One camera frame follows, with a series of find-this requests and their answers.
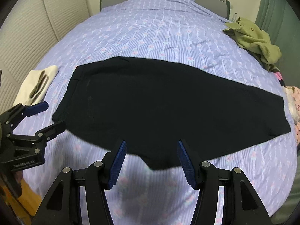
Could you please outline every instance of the bottle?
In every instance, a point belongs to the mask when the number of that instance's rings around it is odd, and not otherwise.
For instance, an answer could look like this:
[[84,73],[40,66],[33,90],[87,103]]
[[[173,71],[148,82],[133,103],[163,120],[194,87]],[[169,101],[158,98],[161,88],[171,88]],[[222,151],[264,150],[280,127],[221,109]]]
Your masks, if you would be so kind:
[[236,16],[237,16],[237,13],[234,13],[234,15],[232,16],[232,22],[234,23],[236,21]]

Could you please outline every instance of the padded wall panel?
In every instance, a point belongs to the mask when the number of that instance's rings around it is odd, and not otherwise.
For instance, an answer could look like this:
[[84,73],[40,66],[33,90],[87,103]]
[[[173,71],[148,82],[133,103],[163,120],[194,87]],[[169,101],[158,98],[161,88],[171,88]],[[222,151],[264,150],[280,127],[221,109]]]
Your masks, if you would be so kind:
[[11,85],[20,87],[57,42],[43,0],[18,0],[0,29],[0,67],[4,75],[0,97],[6,97],[0,101],[1,112],[11,107],[17,95]]
[[44,0],[44,4],[59,40],[89,17],[86,0]]
[[0,90],[0,110],[1,113],[11,108],[11,104],[14,102],[19,87],[9,78],[9,75],[2,72],[1,78],[1,90]]

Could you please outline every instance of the yellow object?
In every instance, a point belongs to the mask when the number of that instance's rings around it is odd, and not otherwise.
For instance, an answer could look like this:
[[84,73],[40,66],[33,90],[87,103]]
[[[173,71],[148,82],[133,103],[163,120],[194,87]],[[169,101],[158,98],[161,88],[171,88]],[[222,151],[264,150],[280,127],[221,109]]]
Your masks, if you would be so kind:
[[21,84],[13,106],[35,105],[40,103],[58,73],[58,66],[53,65],[44,70],[31,70]]
[[21,180],[22,195],[16,200],[9,192],[6,186],[2,186],[5,196],[2,195],[7,206],[10,206],[17,217],[23,221],[25,225],[31,224],[33,217],[42,202],[42,198],[34,193],[29,185]]
[[281,58],[278,46],[272,45],[270,36],[255,23],[238,18],[235,23],[225,23],[228,29],[223,32],[230,36],[240,48],[248,50],[267,71],[277,69],[274,65]]

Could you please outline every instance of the blue gripper pad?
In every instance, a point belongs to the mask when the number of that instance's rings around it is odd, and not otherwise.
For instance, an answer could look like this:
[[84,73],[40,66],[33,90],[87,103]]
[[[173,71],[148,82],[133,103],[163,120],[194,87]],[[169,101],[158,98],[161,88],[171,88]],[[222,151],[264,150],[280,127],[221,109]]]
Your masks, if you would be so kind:
[[192,161],[190,160],[187,151],[182,143],[182,141],[178,141],[177,145],[177,155],[179,157],[183,172],[185,174],[185,177],[187,179],[187,183],[192,186],[194,189],[196,187],[196,171],[195,168],[192,165]]
[[46,101],[43,101],[41,103],[26,107],[23,110],[23,115],[25,117],[31,117],[35,114],[46,111],[48,107],[49,107],[48,103]]
[[115,159],[109,170],[109,180],[107,183],[109,189],[111,189],[117,183],[120,170],[126,156],[126,152],[127,152],[127,144],[125,141],[123,141],[122,144],[120,145],[119,150],[117,151]]

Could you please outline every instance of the green curtain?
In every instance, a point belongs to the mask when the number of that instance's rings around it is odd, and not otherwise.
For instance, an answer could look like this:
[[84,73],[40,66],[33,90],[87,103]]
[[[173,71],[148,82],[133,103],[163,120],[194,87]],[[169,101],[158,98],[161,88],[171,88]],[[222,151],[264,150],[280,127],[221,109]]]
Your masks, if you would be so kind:
[[286,0],[261,0],[256,25],[279,46],[277,63],[287,86],[300,88],[300,21]]

